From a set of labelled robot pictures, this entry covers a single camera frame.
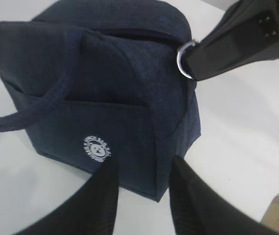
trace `bear logo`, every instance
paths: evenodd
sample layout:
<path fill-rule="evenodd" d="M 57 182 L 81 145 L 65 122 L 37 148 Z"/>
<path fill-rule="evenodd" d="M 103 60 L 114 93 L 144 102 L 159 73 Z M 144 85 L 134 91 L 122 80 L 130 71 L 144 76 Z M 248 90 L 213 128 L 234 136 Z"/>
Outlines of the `bear logo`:
<path fill-rule="evenodd" d="M 107 143 L 96 136 L 88 136 L 84 139 L 84 149 L 92 159 L 100 163 L 103 163 L 107 157 L 111 156 Z"/>

